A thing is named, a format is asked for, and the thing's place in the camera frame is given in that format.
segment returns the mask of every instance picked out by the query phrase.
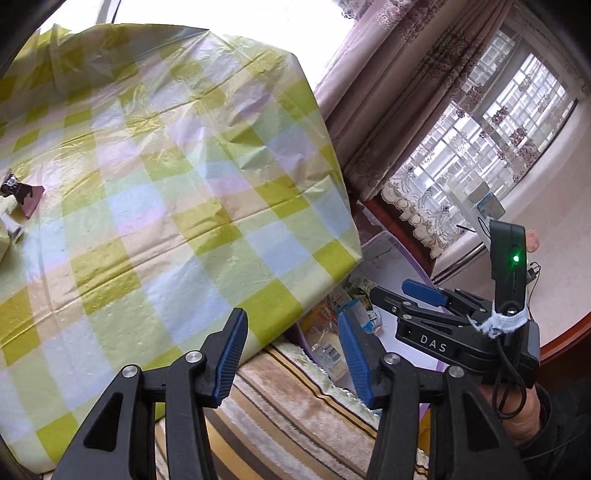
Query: curtain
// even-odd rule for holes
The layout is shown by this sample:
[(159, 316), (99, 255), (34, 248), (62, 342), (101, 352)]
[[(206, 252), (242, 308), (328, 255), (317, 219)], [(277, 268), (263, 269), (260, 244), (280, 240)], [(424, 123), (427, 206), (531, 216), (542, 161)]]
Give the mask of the curtain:
[(511, 0), (375, 1), (315, 94), (349, 184), (372, 198), (435, 124)]
[(465, 221), (444, 193), (474, 173), (499, 198), (511, 191), (583, 98), (584, 81), (559, 43), (523, 6), (512, 7), (462, 90), (382, 189), (433, 258)]
[[(386, 115), (410, 72), (466, 1), (363, 3), (367, 8), (314, 89), (341, 168)], [(454, 8), (442, 8), (446, 3)], [(440, 11), (441, 18), (432, 21)]]

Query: small figurine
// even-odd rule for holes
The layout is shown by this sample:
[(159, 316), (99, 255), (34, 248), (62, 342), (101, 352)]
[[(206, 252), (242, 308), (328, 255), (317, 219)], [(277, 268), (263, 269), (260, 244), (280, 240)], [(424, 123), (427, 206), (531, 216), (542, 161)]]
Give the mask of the small figurine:
[(3, 197), (14, 195), (27, 218), (31, 218), (37, 205), (39, 205), (39, 200), (41, 200), (41, 195), (43, 195), (44, 191), (45, 188), (42, 186), (31, 186), (21, 183), (10, 170), (8, 170), (2, 184), (0, 184), (0, 194)]

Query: lace curtain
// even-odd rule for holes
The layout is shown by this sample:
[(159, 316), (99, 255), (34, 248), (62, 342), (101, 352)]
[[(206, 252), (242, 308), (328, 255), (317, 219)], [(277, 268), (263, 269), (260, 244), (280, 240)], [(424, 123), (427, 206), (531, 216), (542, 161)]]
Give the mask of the lace curtain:
[(502, 199), (584, 96), (582, 79), (551, 38), (527, 10), (513, 8), (462, 91), (382, 189), (433, 258), (465, 232), (444, 194), (447, 179), (466, 184), (478, 173)]

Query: green checkered pattern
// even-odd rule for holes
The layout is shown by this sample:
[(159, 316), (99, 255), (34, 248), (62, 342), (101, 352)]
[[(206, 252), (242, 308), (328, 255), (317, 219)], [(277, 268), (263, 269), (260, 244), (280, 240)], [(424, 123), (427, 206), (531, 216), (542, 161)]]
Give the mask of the green checkered pattern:
[(244, 358), (360, 260), (296, 58), (194, 28), (33, 37), (0, 79), (0, 167), (46, 192), (0, 264), (0, 433), (52, 469), (128, 363), (244, 308)]

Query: striped blanket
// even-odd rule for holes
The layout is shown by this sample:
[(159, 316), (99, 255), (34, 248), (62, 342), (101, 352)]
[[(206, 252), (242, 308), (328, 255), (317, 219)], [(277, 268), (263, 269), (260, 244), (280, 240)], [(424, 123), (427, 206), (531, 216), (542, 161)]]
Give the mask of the striped blanket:
[[(361, 480), (379, 422), (290, 343), (241, 366), (230, 396), (206, 419), (221, 480)], [(158, 480), (168, 480), (165, 431), (161, 420)], [(427, 465), (418, 450), (415, 480), (426, 478)]]

